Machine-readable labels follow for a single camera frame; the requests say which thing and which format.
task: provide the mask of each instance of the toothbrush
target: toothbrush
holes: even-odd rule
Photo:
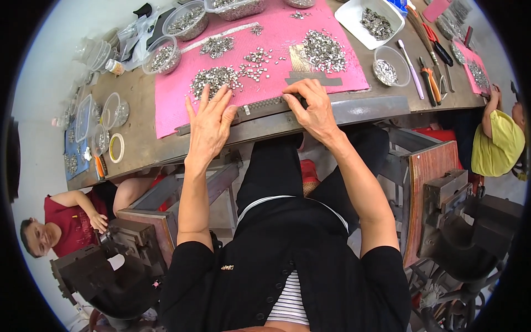
[[[417,72],[415,71],[415,68],[413,68],[413,64],[411,64],[411,60],[409,59],[409,56],[407,56],[406,53],[406,47],[404,46],[404,42],[402,39],[398,39],[398,47],[402,50],[402,53],[406,57],[406,62],[409,65],[409,70],[411,71],[411,75],[413,76],[413,81],[415,82],[415,86],[417,87],[418,96],[421,99],[424,99],[424,92],[422,91],[422,86],[420,81],[418,80]]]

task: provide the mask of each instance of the pink mat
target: pink mat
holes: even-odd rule
[[[465,45],[456,42],[455,43],[457,48],[461,50],[461,53],[465,56],[465,60],[467,63],[471,63],[472,61],[475,61],[479,66],[483,68],[483,72],[485,73],[485,76],[487,76],[487,79],[489,79],[489,76],[487,75],[487,70],[485,70],[485,65],[483,64],[483,61],[481,60],[480,56],[469,50]],[[481,94],[481,92],[487,92],[490,94],[490,88],[483,88],[481,89],[476,84],[476,80],[474,80],[474,76],[472,75],[472,72],[470,72],[470,69],[468,68],[468,65],[465,64],[463,67],[465,67],[465,73],[466,77],[468,78],[468,83],[470,83],[470,87],[472,88],[473,93],[477,93],[478,95]]]
[[[326,0],[317,0],[316,5],[306,10],[299,10],[302,13],[311,13],[304,20],[290,18],[289,15],[296,12],[295,8],[284,4],[282,0],[268,0],[267,8],[261,14],[249,16],[240,20],[228,22],[219,16],[209,14],[210,24],[199,37],[180,44],[180,48],[193,44],[206,38],[216,35],[231,28],[244,24],[258,22],[264,26],[262,34],[256,36],[250,29],[234,32],[229,36],[235,37],[235,48],[226,52],[223,57],[211,59],[208,55],[199,55],[201,46],[184,53],[179,67],[171,74],[157,75],[155,80],[155,126],[157,138],[175,133],[175,128],[190,122],[186,109],[184,108],[184,96],[190,95],[190,84],[198,70],[210,69],[215,66],[233,65],[235,70],[239,70],[239,65],[249,63],[244,60],[244,56],[249,52],[255,52],[257,47],[263,47],[273,58],[269,63],[263,63],[267,68],[270,78],[262,75],[260,82],[255,82],[251,78],[241,77],[239,81],[244,85],[243,92],[234,90],[235,97],[231,103],[242,106],[255,103],[260,100],[270,99],[280,96],[282,89],[287,86],[285,78],[289,77],[292,71],[292,64],[289,58],[287,46],[300,44],[306,36],[308,30],[330,32],[337,37],[337,41],[345,45],[347,72],[327,74],[328,78],[341,78],[343,85],[339,87],[327,87],[328,93],[364,90],[369,88],[358,58],[351,48],[348,39],[341,28],[339,22],[333,17],[333,13],[326,4]],[[279,60],[279,57],[286,57],[286,61]]]

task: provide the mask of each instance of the person in red shirt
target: person in red shirt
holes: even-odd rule
[[[29,218],[20,226],[20,238],[27,252],[38,258],[53,249],[63,257],[90,244],[96,244],[97,230],[103,234],[116,212],[127,208],[151,186],[160,168],[145,177],[120,182],[106,181],[88,193],[79,190],[44,198],[44,224]]]

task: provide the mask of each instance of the hand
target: hand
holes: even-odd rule
[[[238,110],[235,105],[227,107],[233,94],[227,85],[223,85],[210,102],[209,92],[210,85],[207,84],[201,95],[197,115],[190,97],[186,96],[186,110],[190,117],[190,150],[185,164],[200,170],[207,169],[227,142],[230,124]]]
[[[498,100],[497,109],[503,112],[502,102],[501,102],[501,89],[500,89],[500,86],[497,85],[497,84],[492,84],[492,87],[491,87],[491,99],[492,99],[492,93],[493,92],[495,93],[495,98],[497,98],[497,100]]]
[[[321,143],[327,145],[340,132],[333,117],[330,98],[318,80],[304,79],[290,85],[282,92],[285,93],[282,97],[295,113],[297,121]],[[297,98],[289,94],[296,92],[306,98],[308,109],[304,109]]]
[[[97,229],[100,234],[103,234],[107,231],[107,216],[101,215],[97,212],[94,212],[92,215],[89,215],[90,219],[90,226],[92,228]]]

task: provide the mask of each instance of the person in yellow shirt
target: person in yellow shirt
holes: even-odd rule
[[[522,104],[514,104],[510,117],[503,112],[501,100],[500,88],[493,84],[484,110],[448,111],[439,116],[442,128],[454,131],[459,161],[469,172],[501,176],[511,171],[524,150]]]

